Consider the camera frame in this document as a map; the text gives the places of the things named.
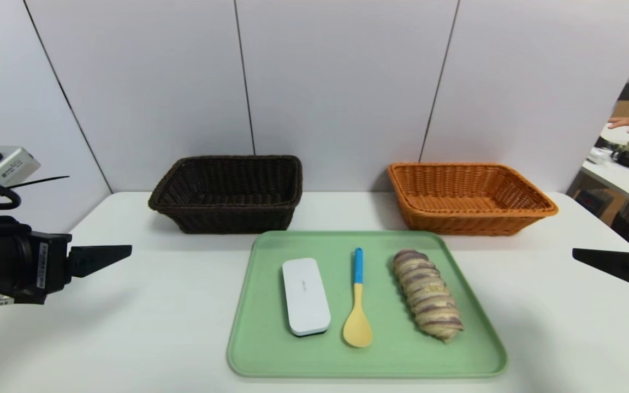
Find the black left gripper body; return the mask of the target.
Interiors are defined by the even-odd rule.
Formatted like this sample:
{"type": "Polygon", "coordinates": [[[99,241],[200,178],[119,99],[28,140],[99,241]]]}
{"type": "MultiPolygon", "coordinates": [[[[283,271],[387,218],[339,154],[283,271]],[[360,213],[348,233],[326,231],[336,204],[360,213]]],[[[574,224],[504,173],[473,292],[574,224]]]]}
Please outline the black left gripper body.
{"type": "Polygon", "coordinates": [[[48,294],[62,290],[71,280],[66,272],[70,239],[38,232],[0,236],[0,295],[43,305],[48,294]]]}

